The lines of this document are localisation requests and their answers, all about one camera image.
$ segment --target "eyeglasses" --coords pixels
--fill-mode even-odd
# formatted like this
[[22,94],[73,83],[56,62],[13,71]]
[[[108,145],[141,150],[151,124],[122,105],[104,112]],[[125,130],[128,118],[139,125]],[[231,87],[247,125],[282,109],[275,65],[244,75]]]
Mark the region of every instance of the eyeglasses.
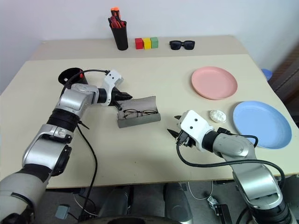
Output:
[[135,109],[127,109],[127,110],[124,110],[123,113],[124,113],[124,119],[129,119],[129,118],[138,118],[139,114],[141,114],[141,116],[156,114],[156,113],[158,113],[158,111],[154,111],[154,110],[138,111]]
[[170,48],[172,50],[178,50],[183,46],[186,50],[193,50],[195,46],[195,41],[170,41]]

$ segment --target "green block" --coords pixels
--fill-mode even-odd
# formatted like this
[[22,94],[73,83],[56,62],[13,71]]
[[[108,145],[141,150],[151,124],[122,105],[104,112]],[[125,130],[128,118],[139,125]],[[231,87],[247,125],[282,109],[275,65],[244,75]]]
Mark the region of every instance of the green block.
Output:
[[157,37],[151,37],[150,42],[151,42],[151,48],[158,48],[159,41]]

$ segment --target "red block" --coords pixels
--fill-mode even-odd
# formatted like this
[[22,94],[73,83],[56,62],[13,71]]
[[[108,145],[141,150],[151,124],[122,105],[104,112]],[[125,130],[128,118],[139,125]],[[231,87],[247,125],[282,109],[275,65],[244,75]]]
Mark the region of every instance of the red block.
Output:
[[135,38],[136,49],[143,49],[142,38]]

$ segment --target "table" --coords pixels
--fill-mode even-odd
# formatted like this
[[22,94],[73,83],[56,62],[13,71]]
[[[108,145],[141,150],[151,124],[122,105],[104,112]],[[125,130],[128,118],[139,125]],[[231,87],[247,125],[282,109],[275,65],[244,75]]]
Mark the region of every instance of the table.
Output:
[[[169,40],[195,40],[193,51],[169,49]],[[178,130],[175,115],[193,109],[217,129],[237,133],[232,113],[246,100],[258,100],[277,108],[289,121],[292,140],[280,150],[257,148],[258,159],[269,160],[289,174],[299,173],[299,130],[287,109],[268,85],[263,73],[246,49],[232,36],[159,38],[159,48],[135,50],[134,40],[126,51],[118,51],[113,40],[49,41],[27,61],[1,95],[1,172],[0,179],[21,168],[22,155],[40,126],[47,122],[62,89],[58,75],[70,67],[116,69],[124,82],[119,86],[134,98],[156,96],[161,121],[119,129],[114,107],[93,105],[82,121],[90,127],[83,132],[100,161],[95,186],[230,179],[232,169],[192,168],[177,156],[175,140],[166,131]],[[218,66],[234,75],[235,95],[224,100],[209,100],[191,86],[191,75],[200,67]],[[104,75],[86,74],[90,84],[101,86]],[[216,124],[209,110],[224,111],[228,120]],[[49,188],[83,187],[93,175],[93,157],[78,131],[71,143],[71,158],[64,173],[51,178]],[[223,159],[210,152],[182,147],[191,162],[214,163]],[[278,171],[270,168],[273,174]]]

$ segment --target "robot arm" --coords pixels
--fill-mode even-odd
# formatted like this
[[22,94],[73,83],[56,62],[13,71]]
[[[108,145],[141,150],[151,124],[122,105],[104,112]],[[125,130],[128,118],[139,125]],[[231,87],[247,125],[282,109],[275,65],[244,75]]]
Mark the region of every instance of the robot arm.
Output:
[[67,165],[71,153],[68,144],[86,108],[93,104],[117,106],[117,100],[132,98],[115,88],[121,82],[121,75],[112,70],[99,89],[79,83],[65,89],[48,122],[26,149],[22,169],[0,182],[1,224],[33,222],[49,179],[63,173]]
[[[179,119],[177,149],[181,160],[187,165],[179,152],[179,145],[196,146],[199,151],[207,150],[227,162],[256,160],[255,147],[245,137],[232,135],[226,129],[217,132],[195,111],[187,111]],[[292,215],[283,200],[281,190],[272,173],[262,163],[231,164],[233,178],[258,224],[292,224]],[[198,167],[211,167],[198,164]]]

